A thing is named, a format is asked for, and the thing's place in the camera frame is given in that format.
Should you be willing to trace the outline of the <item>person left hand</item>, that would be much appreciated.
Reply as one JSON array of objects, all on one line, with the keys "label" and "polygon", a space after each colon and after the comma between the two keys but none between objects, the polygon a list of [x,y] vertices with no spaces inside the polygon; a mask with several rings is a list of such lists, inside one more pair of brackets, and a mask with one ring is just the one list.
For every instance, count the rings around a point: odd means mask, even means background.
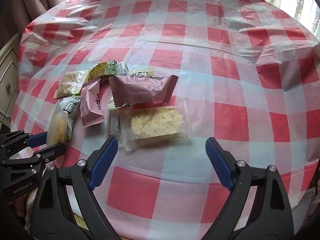
[{"label": "person left hand", "polygon": [[13,200],[16,213],[19,217],[30,219],[37,189]]}]

